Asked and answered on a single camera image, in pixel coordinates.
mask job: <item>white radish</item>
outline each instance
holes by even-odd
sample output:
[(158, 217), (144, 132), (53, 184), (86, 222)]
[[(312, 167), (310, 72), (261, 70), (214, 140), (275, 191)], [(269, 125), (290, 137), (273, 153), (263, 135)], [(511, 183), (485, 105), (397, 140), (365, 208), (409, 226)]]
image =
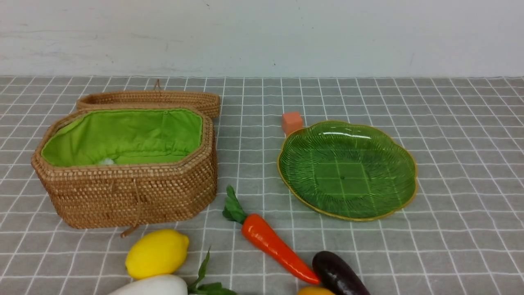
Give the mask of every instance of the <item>white radish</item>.
[(108, 295), (188, 295), (186, 282), (174, 275), (160, 275), (127, 284)]

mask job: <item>artificial eggplant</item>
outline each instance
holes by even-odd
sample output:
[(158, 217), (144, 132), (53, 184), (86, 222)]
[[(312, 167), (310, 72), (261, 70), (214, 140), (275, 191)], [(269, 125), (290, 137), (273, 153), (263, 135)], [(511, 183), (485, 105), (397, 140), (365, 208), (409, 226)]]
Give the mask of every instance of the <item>artificial eggplant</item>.
[(318, 252), (313, 257), (313, 271), (336, 295), (370, 295), (351, 267), (333, 252)]

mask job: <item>green leaf-shaped plate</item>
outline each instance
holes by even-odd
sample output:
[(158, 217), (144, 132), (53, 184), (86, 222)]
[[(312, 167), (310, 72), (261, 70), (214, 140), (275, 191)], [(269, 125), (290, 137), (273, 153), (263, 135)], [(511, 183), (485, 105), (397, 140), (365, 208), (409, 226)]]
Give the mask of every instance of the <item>green leaf-shaped plate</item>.
[(284, 183), (303, 203), (329, 216), (370, 221), (407, 206), (417, 165), (382, 131), (324, 121), (290, 134), (277, 161)]

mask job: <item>green leaf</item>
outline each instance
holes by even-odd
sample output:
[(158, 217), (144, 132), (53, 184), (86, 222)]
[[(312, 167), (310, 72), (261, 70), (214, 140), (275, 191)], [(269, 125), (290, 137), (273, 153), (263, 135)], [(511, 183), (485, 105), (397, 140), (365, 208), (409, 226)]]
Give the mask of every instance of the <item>green leaf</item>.
[(199, 289), (194, 289), (194, 290), (188, 290), (188, 294), (202, 294), (202, 295), (207, 295), (207, 291), (206, 290), (199, 290)]
[(227, 198), (225, 200), (225, 207), (222, 211), (222, 215), (228, 220), (243, 224), (244, 220), (246, 220), (247, 214), (242, 209), (240, 202), (238, 202), (233, 187), (228, 185), (226, 190)]
[(238, 202), (238, 199), (236, 198), (236, 195), (235, 195), (235, 189), (231, 186), (231, 184), (226, 187), (226, 191), (227, 191), (227, 196), (229, 198)]
[(224, 216), (229, 221), (236, 221), (227, 209), (222, 211), (222, 216)]
[(216, 283), (210, 283), (210, 284), (203, 284), (198, 287), (199, 290), (213, 290), (213, 289), (222, 289), (222, 283), (216, 282)]
[(208, 249), (208, 254), (205, 256), (204, 261), (202, 262), (202, 264), (200, 265), (200, 268), (198, 269), (198, 278), (191, 285), (188, 286), (189, 290), (194, 290), (197, 287), (198, 283), (204, 279), (205, 272), (208, 267), (208, 262), (210, 258), (209, 256), (210, 250), (211, 248)]
[(231, 291), (230, 289), (220, 288), (220, 289), (209, 290), (207, 292), (207, 295), (238, 295), (238, 294), (235, 291)]

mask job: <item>artificial lemon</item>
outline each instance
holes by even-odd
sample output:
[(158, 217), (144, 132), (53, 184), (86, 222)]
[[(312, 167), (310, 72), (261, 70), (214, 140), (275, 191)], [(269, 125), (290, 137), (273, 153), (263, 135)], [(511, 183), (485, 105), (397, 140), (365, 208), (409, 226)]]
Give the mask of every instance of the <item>artificial lemon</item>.
[(161, 229), (145, 235), (129, 250), (127, 273), (140, 280), (175, 272), (188, 255), (189, 239), (173, 229)]
[(304, 287), (298, 291), (297, 295), (335, 295), (328, 289), (320, 287)]

